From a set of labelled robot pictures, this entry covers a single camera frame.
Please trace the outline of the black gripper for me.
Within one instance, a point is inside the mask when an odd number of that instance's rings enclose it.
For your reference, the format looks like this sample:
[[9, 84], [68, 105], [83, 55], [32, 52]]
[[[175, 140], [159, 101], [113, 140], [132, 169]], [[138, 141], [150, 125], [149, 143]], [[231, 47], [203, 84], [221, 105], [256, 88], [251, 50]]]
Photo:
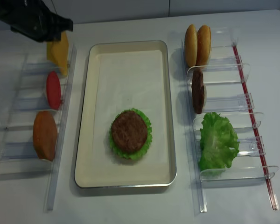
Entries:
[[73, 21], [51, 12], [42, 0], [0, 0], [0, 21], [36, 42], [59, 42]]

